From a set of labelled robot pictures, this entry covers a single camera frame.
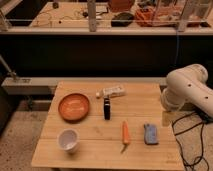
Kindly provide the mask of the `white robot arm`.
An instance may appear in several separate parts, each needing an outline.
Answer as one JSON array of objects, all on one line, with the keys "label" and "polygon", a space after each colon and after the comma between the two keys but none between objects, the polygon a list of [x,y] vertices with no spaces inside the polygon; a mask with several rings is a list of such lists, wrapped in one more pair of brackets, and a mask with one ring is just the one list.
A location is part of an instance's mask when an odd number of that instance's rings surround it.
[{"label": "white robot arm", "polygon": [[169,72],[161,94],[162,106],[166,111],[177,111],[188,101],[213,118],[213,89],[206,85],[207,79],[208,71],[201,64]]}]

